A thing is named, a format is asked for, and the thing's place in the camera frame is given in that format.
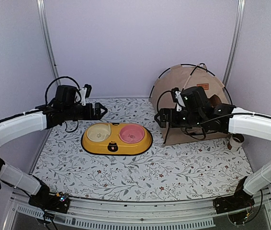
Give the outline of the cream pet bowl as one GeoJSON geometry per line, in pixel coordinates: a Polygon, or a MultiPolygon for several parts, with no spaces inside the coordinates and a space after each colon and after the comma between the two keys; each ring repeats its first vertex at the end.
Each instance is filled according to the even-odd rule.
{"type": "Polygon", "coordinates": [[[111,127],[107,124],[95,124],[88,128],[86,137],[92,142],[102,142],[111,135],[111,127]]]}

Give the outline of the yellow double bowl holder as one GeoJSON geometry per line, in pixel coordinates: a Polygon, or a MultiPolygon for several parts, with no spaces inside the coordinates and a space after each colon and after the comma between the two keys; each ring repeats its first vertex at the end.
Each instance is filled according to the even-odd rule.
{"type": "Polygon", "coordinates": [[[99,123],[107,124],[111,127],[111,135],[102,142],[92,142],[86,137],[86,131],[82,135],[81,145],[83,149],[94,155],[110,155],[110,156],[136,156],[145,153],[150,149],[153,143],[151,132],[145,127],[145,137],[138,143],[127,144],[121,141],[119,131],[129,123],[99,123]]]}

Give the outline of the pink pet bowl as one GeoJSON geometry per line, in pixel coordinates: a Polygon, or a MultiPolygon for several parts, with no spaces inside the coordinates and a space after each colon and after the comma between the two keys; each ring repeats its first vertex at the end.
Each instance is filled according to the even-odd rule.
{"type": "Polygon", "coordinates": [[[119,131],[121,141],[127,144],[140,142],[145,137],[145,130],[137,124],[128,124],[119,131]]]}

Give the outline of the black tent pole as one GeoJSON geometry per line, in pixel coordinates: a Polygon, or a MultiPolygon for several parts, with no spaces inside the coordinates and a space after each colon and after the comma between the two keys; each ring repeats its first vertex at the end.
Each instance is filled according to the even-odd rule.
{"type": "MultiPolygon", "coordinates": [[[[196,65],[196,67],[194,67],[194,69],[192,70],[192,72],[190,73],[190,75],[188,76],[187,80],[185,81],[184,83],[184,86],[182,87],[182,90],[184,90],[190,80],[190,78],[192,77],[192,74],[195,72],[195,70],[200,67],[200,64],[199,65],[196,65]]],[[[167,138],[168,138],[168,134],[169,134],[169,130],[170,130],[170,124],[168,123],[168,127],[167,127],[167,131],[166,131],[166,135],[165,135],[165,138],[164,138],[164,142],[162,144],[162,147],[165,147],[166,146],[166,141],[167,141],[167,138]]]]}
{"type": "MultiPolygon", "coordinates": [[[[173,88],[182,90],[185,81],[194,67],[196,67],[196,65],[178,64],[161,73],[155,81],[149,96],[149,101],[153,106],[157,106],[157,100],[163,92],[170,91],[173,88]]],[[[230,103],[230,100],[227,99],[224,92],[224,84],[207,69],[207,66],[204,63],[201,63],[200,67],[192,74],[185,89],[193,86],[202,87],[208,98],[217,96],[222,103],[230,103]]]]}

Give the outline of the brown patterned pillow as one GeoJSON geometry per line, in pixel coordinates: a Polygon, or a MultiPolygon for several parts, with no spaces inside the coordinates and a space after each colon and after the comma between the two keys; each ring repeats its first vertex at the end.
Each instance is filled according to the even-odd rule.
{"type": "Polygon", "coordinates": [[[185,133],[193,137],[203,137],[205,135],[200,127],[185,128],[185,133]]]}

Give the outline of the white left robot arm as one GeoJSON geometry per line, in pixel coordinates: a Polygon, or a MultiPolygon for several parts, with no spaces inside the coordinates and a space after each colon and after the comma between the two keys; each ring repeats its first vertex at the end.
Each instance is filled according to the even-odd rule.
{"type": "MultiPolygon", "coordinates": [[[[27,134],[51,129],[67,121],[101,120],[108,112],[101,103],[87,103],[91,86],[74,87],[60,85],[54,98],[28,112],[0,120],[0,147],[27,134]]],[[[43,208],[53,204],[49,188],[37,178],[13,167],[0,157],[0,181],[34,195],[43,208]]]]}

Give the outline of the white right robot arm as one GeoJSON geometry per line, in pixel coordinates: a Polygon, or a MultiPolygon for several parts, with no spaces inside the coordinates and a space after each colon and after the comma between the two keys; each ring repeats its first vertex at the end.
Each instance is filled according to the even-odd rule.
{"type": "MultiPolygon", "coordinates": [[[[200,128],[223,134],[242,134],[271,141],[271,116],[244,110],[232,104],[213,105],[203,87],[170,90],[174,108],[157,108],[154,117],[161,128],[200,128]]],[[[248,197],[271,184],[271,161],[257,172],[241,179],[230,205],[240,209],[248,197]]]]}

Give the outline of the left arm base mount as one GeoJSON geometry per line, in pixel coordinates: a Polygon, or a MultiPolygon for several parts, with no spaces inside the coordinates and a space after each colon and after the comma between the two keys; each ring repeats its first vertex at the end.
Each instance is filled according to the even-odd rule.
{"type": "Polygon", "coordinates": [[[66,214],[69,209],[70,199],[68,194],[62,192],[55,194],[50,193],[50,188],[40,179],[38,180],[41,187],[36,195],[30,195],[28,204],[34,207],[39,207],[43,210],[50,210],[66,214]]]}

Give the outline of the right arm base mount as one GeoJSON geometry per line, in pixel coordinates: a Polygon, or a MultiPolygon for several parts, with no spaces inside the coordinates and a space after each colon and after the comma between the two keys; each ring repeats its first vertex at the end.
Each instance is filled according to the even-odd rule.
{"type": "Polygon", "coordinates": [[[243,225],[247,222],[255,204],[253,195],[248,195],[243,190],[246,178],[247,177],[244,177],[238,182],[233,195],[225,197],[218,196],[213,200],[213,206],[217,214],[236,211],[248,207],[250,208],[250,211],[244,210],[243,212],[229,215],[229,220],[235,225],[243,225]]]}

